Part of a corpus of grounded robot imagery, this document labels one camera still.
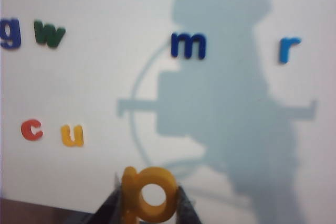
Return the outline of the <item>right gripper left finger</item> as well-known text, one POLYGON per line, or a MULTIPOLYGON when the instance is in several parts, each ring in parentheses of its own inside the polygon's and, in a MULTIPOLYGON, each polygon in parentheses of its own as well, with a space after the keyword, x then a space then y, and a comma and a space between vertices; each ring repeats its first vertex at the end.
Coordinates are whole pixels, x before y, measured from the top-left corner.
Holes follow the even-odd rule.
POLYGON ((100 224, 114 224, 122 223, 121 221, 121 180, 115 174, 114 176, 114 189, 108 198, 103 202, 99 209, 91 217, 91 223, 100 224))

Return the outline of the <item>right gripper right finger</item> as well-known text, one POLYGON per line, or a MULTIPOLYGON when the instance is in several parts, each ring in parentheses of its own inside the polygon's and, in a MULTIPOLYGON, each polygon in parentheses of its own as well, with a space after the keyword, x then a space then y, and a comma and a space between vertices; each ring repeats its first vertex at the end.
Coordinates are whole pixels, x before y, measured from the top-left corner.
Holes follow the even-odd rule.
POLYGON ((177 224, 202 224, 191 201, 182 186, 177 190, 176 222, 177 224))

